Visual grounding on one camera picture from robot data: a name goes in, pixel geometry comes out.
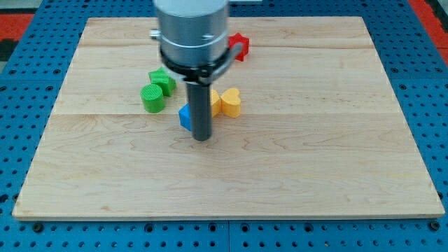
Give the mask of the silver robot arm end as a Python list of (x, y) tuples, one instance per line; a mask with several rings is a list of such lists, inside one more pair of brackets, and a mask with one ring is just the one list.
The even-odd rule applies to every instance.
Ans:
[(228, 68), (227, 0), (154, 0), (162, 64), (173, 78), (210, 85)]

